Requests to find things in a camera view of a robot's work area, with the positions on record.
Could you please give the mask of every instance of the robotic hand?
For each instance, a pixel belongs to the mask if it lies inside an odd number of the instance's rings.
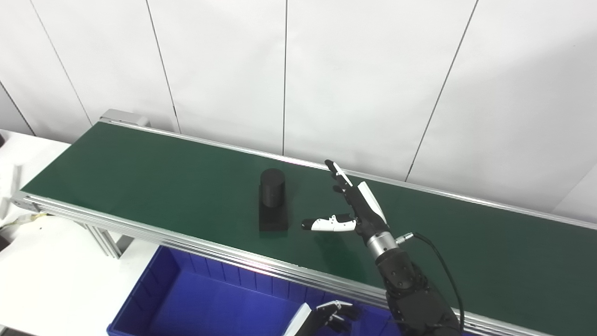
[[[342,316],[356,320],[358,315],[358,309],[352,303],[344,301],[330,301],[317,306],[315,310],[311,310],[308,304],[303,303],[283,336],[312,336],[323,326],[329,326],[338,333],[348,331],[350,327]]]
[[[326,160],[325,164],[338,183],[334,191],[344,195],[355,218],[337,215],[329,219],[305,219],[303,229],[354,230],[362,237],[383,278],[387,304],[402,335],[461,336],[462,323],[458,323],[450,305],[398,246],[367,183],[355,187],[336,163]]]

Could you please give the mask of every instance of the black cylinder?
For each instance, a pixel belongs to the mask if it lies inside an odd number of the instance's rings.
[[[281,170],[271,168],[261,173],[261,201],[267,207],[277,207],[284,202],[286,178]]]

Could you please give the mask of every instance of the panel seam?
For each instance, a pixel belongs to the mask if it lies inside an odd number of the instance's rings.
[[[85,109],[85,106],[83,105],[83,102],[81,101],[81,98],[79,97],[79,93],[76,91],[75,86],[74,86],[72,80],[70,79],[70,76],[69,76],[68,72],[66,71],[66,68],[64,67],[64,63],[62,63],[62,59],[60,58],[60,55],[58,55],[58,51],[56,50],[56,47],[54,46],[54,43],[52,42],[52,39],[50,38],[50,34],[48,33],[48,30],[45,28],[44,22],[41,20],[41,16],[39,16],[39,13],[37,12],[37,8],[35,8],[35,5],[33,4],[32,0],[29,0],[29,3],[31,4],[31,7],[33,7],[35,16],[37,16],[37,18],[39,20],[39,24],[43,28],[45,36],[48,38],[48,41],[50,42],[50,45],[52,46],[52,49],[54,50],[54,54],[56,55],[56,58],[58,58],[58,62],[60,63],[60,66],[62,67],[62,71],[64,71],[66,79],[69,81],[70,87],[73,89],[73,92],[75,93],[75,96],[76,96],[77,100],[79,101],[81,108],[83,109],[83,113],[85,113],[85,116],[87,117],[87,121],[89,121],[89,125],[93,126],[93,123],[91,122],[91,118],[89,117],[89,114],[87,113],[87,110]]]
[[[155,25],[153,24],[153,16],[151,14],[151,9],[149,8],[149,1],[145,0],[145,4],[147,5],[147,13],[149,13],[149,21],[151,22],[151,28],[153,30],[153,37],[155,37],[155,44],[158,47],[159,61],[162,63],[162,70],[164,71],[164,78],[166,79],[166,86],[168,87],[168,94],[170,95],[172,111],[174,111],[174,118],[176,119],[176,124],[179,127],[179,133],[182,134],[183,131],[180,128],[180,121],[179,121],[178,113],[176,113],[176,105],[174,104],[174,98],[172,97],[172,89],[170,89],[170,80],[168,79],[168,73],[166,72],[166,66],[164,65],[164,58],[162,57],[162,49],[159,47],[158,34],[156,33]]]
[[[560,204],[562,204],[562,202],[564,202],[564,200],[566,200],[566,198],[568,198],[568,196],[570,196],[570,194],[574,191],[574,189],[576,189],[576,187],[583,182],[583,180],[593,171],[593,169],[597,168],[597,163],[594,164],[593,166],[591,166],[591,168],[589,168],[589,170],[587,170],[587,172],[578,180],[578,182],[576,182],[576,184],[574,184],[574,186],[572,188],[570,188],[570,190],[566,193],[566,195],[564,195],[564,197],[553,207],[553,209],[551,210],[551,213],[553,213],[558,206],[560,206]]]
[[[284,156],[286,136],[286,55],[288,50],[288,0],[284,19],[284,99],[282,102],[282,156]]]
[[[17,104],[14,102],[14,99],[10,96],[10,94],[8,93],[8,90],[6,89],[6,87],[4,86],[4,84],[2,84],[1,81],[0,81],[0,87],[4,90],[4,92],[6,93],[6,96],[10,100],[10,102],[13,103],[14,108],[17,110],[17,112],[21,116],[21,119],[23,119],[23,121],[25,122],[25,125],[27,125],[27,127],[31,131],[31,134],[33,134],[34,136],[37,136],[35,134],[35,132],[33,131],[33,128],[31,128],[31,125],[29,124],[29,122],[27,121],[27,119],[25,118],[25,116],[23,115],[23,113],[21,112],[21,110],[19,109],[19,107],[17,106]]]
[[[427,129],[429,128],[429,124],[431,123],[431,119],[433,118],[433,115],[435,113],[435,109],[438,107],[439,98],[442,96],[442,93],[444,92],[444,87],[446,85],[446,82],[448,81],[448,77],[450,76],[450,72],[452,71],[452,67],[454,66],[454,62],[456,61],[456,57],[458,56],[458,52],[460,51],[460,47],[462,46],[462,41],[464,41],[464,36],[466,35],[466,31],[469,29],[470,21],[473,19],[473,15],[475,13],[475,9],[477,8],[478,3],[479,0],[476,0],[473,6],[473,10],[470,12],[469,20],[466,22],[464,32],[462,33],[460,42],[458,42],[458,47],[456,47],[456,52],[454,53],[454,57],[452,58],[452,62],[450,63],[450,67],[448,68],[448,72],[446,73],[446,77],[444,78],[444,82],[442,83],[442,87],[439,89],[438,98],[435,100],[435,104],[433,105],[433,109],[431,110],[431,114],[429,115],[429,119],[427,120],[427,125],[425,125],[425,129],[423,130],[423,135],[421,136],[421,140],[418,143],[417,151],[414,153],[413,161],[411,162],[411,165],[408,168],[408,172],[406,177],[404,178],[404,182],[408,180],[408,177],[410,176],[410,173],[413,170],[414,162],[417,159],[418,152],[421,149],[421,145],[423,144],[423,139],[427,134]]]

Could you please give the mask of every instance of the black cable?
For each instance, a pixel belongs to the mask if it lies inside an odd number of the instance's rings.
[[[421,240],[422,242],[424,242],[425,244],[429,245],[435,252],[435,255],[438,256],[439,262],[442,263],[442,266],[444,267],[444,271],[446,272],[446,275],[448,276],[448,279],[450,280],[450,283],[452,284],[452,288],[454,289],[454,293],[456,294],[456,300],[458,301],[458,309],[460,310],[460,332],[463,332],[464,331],[464,306],[462,304],[462,298],[460,298],[460,293],[458,292],[458,289],[456,288],[456,282],[454,281],[454,278],[452,278],[452,274],[450,273],[450,270],[448,269],[446,262],[442,258],[442,255],[439,253],[439,251],[435,247],[435,245],[433,245],[431,240],[429,240],[429,238],[427,238],[424,235],[417,233],[417,232],[413,232],[413,237],[415,237],[415,238]]]

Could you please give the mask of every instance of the white wall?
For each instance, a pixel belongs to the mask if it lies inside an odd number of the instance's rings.
[[[597,4],[475,4],[0,1],[0,82],[46,138],[116,108],[597,222]]]
[[[480,2],[408,181],[554,210],[597,164],[594,13]]]
[[[2,83],[0,83],[0,129],[33,135]]]

